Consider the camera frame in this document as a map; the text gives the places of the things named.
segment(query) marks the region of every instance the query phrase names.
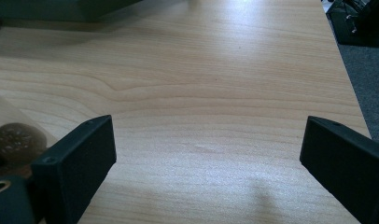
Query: table surface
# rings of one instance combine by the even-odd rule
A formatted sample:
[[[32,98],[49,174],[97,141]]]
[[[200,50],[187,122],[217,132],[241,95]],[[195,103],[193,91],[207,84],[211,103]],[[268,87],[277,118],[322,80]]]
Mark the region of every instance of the table surface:
[[[118,161],[80,223],[357,222],[299,161],[310,115],[369,136],[319,1],[8,21],[0,94],[57,138],[113,116]]]

